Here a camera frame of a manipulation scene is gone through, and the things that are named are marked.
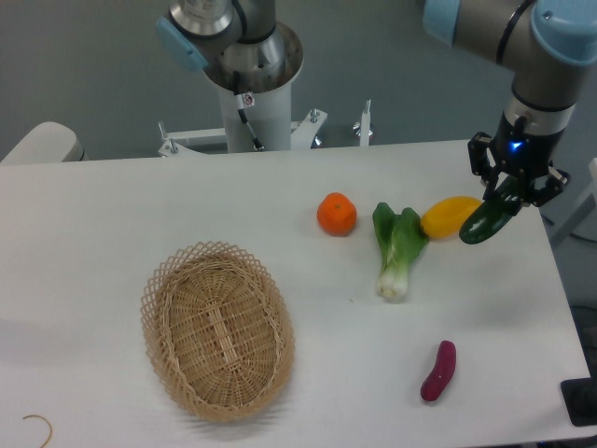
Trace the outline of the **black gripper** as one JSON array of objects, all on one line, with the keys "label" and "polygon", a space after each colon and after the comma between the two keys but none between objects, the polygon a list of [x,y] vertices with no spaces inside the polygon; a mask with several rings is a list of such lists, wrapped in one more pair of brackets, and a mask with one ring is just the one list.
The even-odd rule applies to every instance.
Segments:
[{"label": "black gripper", "polygon": [[563,130],[563,110],[506,108],[494,138],[476,133],[468,141],[467,151],[471,172],[484,186],[482,199],[488,201],[495,195],[501,173],[545,177],[541,188],[535,187],[534,180],[526,187],[521,199],[525,206],[541,207],[560,195],[570,175],[550,164]]}]

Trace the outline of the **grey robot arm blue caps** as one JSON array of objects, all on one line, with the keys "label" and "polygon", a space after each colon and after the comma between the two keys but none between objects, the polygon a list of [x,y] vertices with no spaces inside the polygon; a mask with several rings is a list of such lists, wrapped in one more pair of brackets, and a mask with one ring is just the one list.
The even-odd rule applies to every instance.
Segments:
[{"label": "grey robot arm blue caps", "polygon": [[[514,183],[511,206],[541,206],[568,183],[552,162],[596,63],[592,1],[426,1],[423,27],[451,46],[504,66],[514,78],[495,135],[468,143],[485,197]],[[174,1],[156,24],[160,42],[216,88],[230,152],[307,148],[324,121],[313,111],[297,128],[290,87],[303,61],[272,1]]]}]

